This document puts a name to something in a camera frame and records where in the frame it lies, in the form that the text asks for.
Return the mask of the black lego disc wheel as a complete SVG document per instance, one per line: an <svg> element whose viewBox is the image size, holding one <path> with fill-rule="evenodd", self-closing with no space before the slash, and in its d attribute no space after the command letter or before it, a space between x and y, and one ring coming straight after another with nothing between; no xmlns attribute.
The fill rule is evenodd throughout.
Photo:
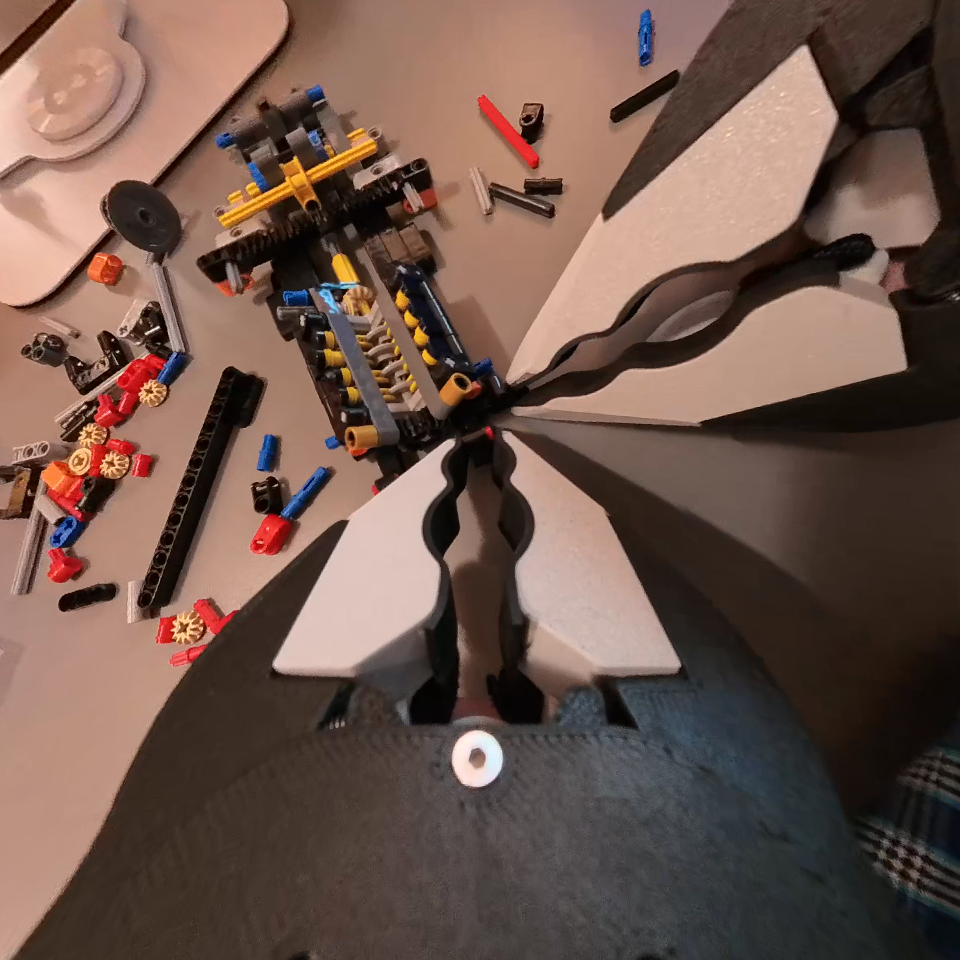
<svg viewBox="0 0 960 960"><path fill-rule="evenodd" d="M172 201L144 181L116 182L102 196L100 210L115 234L158 258L172 254L184 235L181 214Z"/></svg>

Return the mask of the long black lego axle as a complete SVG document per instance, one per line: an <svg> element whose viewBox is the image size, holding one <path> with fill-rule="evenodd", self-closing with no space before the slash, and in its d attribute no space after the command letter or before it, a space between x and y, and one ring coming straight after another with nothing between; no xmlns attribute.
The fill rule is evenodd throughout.
<svg viewBox="0 0 960 960"><path fill-rule="evenodd" d="M619 124L648 106L659 101L676 89L682 73L674 69L664 76L645 85L641 90L615 104L608 113L611 124Z"/></svg>

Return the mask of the blue lego axle pin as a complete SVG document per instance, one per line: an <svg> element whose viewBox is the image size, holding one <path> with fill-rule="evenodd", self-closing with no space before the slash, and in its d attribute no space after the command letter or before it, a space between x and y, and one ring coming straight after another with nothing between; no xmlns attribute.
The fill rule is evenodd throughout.
<svg viewBox="0 0 960 960"><path fill-rule="evenodd" d="M287 522L298 520L327 484L330 476L331 470L326 466L320 466L314 470L280 512L282 519Z"/></svg>

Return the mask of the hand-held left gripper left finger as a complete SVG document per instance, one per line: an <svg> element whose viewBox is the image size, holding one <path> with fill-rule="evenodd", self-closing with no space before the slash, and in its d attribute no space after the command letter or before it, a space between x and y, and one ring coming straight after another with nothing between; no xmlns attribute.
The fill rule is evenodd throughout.
<svg viewBox="0 0 960 960"><path fill-rule="evenodd" d="M273 662L283 676L355 681L405 702L411 722L449 722L458 621L445 555L470 455L434 451L354 511Z"/></svg>

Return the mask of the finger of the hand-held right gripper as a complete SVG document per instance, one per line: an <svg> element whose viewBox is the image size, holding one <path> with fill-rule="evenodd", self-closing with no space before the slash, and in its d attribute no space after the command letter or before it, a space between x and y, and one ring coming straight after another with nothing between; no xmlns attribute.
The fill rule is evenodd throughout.
<svg viewBox="0 0 960 960"><path fill-rule="evenodd" d="M812 260L738 294L712 324L630 346L529 390L518 416L694 427L908 368L902 322L877 282Z"/></svg>
<svg viewBox="0 0 960 960"><path fill-rule="evenodd" d="M645 135L510 366L526 385L594 371L628 348L678 344L718 322L748 277L787 249L868 234L922 245L941 199L919 127L934 95L909 90L907 119L862 131L811 43L770 62L703 46Z"/></svg>

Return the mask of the short black lego beam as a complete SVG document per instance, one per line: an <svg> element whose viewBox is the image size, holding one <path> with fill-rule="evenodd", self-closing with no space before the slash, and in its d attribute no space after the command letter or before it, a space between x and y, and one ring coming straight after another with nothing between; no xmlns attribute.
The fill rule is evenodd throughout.
<svg viewBox="0 0 960 960"><path fill-rule="evenodd" d="M57 609L61 613L74 613L89 607L113 601L119 591L115 582L99 582L71 590L57 600Z"/></svg>

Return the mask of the person's plaid shirt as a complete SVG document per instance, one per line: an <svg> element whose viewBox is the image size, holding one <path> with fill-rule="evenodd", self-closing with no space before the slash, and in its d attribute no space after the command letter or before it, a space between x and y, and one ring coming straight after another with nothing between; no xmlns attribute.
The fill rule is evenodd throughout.
<svg viewBox="0 0 960 960"><path fill-rule="evenodd" d="M937 958L959 957L958 727L911 759L854 821L870 867Z"/></svg>

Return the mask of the red lego pieces cluster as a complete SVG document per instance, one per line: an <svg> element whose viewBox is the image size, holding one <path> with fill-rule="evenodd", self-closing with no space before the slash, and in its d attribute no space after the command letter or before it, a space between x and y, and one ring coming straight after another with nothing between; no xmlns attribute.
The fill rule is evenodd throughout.
<svg viewBox="0 0 960 960"><path fill-rule="evenodd" d="M180 668L193 664L210 647L211 643L226 629L236 614L236 610L222 614L209 598L198 599L193 606L186 609L196 610L203 618L207 632L204 638L193 645L181 645L172 641L171 630L174 617L177 615L162 616L158 620L155 633L155 643L160 646L170 646L173 649L169 656L168 665Z"/></svg>

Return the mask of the lego car chassis assembly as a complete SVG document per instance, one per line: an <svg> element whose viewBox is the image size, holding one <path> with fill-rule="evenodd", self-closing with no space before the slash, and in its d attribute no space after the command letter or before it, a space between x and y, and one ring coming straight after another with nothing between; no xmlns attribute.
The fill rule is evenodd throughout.
<svg viewBox="0 0 960 960"><path fill-rule="evenodd" d="M348 129L319 85L259 99L215 141L248 182L215 209L198 270L228 297L266 294L335 440L375 459L384 486L438 442L483 433L506 388L435 290L418 222L437 205L427 160L398 158L377 127Z"/></svg>

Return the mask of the pile of small lego pieces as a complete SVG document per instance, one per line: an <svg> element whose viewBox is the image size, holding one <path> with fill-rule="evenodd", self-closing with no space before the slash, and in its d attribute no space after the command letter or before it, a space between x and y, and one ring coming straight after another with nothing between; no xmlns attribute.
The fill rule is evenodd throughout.
<svg viewBox="0 0 960 960"><path fill-rule="evenodd" d="M54 418L58 435L15 445L2 460L2 521L23 521L10 584L30 593L42 555L46 577L70 583L85 570L75 546L124 479L148 476L153 458L118 434L141 409L157 409L188 362L170 346L157 299L137 299L115 331L102 330L100 357L73 352L77 329L49 318L22 349L33 363L60 369L78 399Z"/></svg>

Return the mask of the long black lego beam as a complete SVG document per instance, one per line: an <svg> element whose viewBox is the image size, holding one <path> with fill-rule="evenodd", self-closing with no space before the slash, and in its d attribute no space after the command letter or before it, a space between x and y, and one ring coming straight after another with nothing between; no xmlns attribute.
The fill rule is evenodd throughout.
<svg viewBox="0 0 960 960"><path fill-rule="evenodd" d="M264 389L253 373L223 369L137 594L140 612L153 614L172 599L228 446L252 423Z"/></svg>

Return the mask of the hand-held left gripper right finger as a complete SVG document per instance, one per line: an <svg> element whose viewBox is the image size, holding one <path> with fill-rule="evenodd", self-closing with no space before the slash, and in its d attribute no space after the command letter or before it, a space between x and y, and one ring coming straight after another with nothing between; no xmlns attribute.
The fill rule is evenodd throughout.
<svg viewBox="0 0 960 960"><path fill-rule="evenodd" d="M611 680L682 671L606 512L518 436L495 435L498 530L510 549L499 672L487 691L506 722L541 722L547 701Z"/></svg>

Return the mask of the white rounded base board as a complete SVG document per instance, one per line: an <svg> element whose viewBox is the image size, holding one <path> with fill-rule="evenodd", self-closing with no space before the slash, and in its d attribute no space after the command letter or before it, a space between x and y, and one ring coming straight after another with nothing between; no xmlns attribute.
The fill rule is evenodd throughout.
<svg viewBox="0 0 960 960"><path fill-rule="evenodd" d="M107 233L100 203L116 183L153 184L278 49L284 2L127 2L125 39L146 86L99 149L64 163L33 161L2 177L1 300L52 295Z"/></svg>

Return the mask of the long grey lego axle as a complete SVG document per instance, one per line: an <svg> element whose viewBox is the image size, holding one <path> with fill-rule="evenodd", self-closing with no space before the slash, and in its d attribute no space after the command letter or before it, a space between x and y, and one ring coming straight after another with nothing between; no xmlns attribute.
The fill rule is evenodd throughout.
<svg viewBox="0 0 960 960"><path fill-rule="evenodd" d="M187 354L188 347L180 313L176 304L173 287L166 267L163 254L148 252L147 266L153 279L157 301L167 330L170 347L173 352Z"/></svg>

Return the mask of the red lego axle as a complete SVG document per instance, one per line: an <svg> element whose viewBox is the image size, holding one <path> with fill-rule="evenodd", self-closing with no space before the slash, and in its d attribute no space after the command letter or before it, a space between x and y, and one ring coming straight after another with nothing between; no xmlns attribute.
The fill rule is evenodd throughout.
<svg viewBox="0 0 960 960"><path fill-rule="evenodd" d="M476 100L480 114L482 114L490 126L496 130L499 137L510 146L510 149L522 159L522 162L524 162L528 168L537 170L540 166L541 158L533 146L511 125L487 95L480 94Z"/></svg>

